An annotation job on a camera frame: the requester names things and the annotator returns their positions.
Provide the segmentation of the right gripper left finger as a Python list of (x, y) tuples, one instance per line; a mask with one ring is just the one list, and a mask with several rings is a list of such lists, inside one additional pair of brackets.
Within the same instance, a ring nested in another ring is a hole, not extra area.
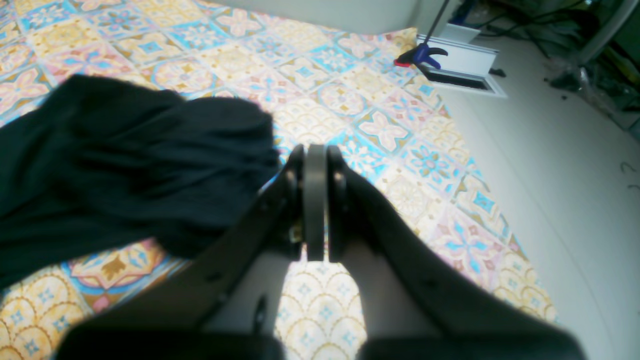
[(75, 326), (57, 360), (283, 360), (275, 320), (300, 216), (298, 145), (249, 211), (192, 264)]

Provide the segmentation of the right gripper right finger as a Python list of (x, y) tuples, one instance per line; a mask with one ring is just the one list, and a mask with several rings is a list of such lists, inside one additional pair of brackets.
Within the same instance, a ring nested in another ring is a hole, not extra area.
[(472, 283), (430, 250), (330, 145), (328, 258), (359, 289), (359, 360), (583, 360), (576, 339)]

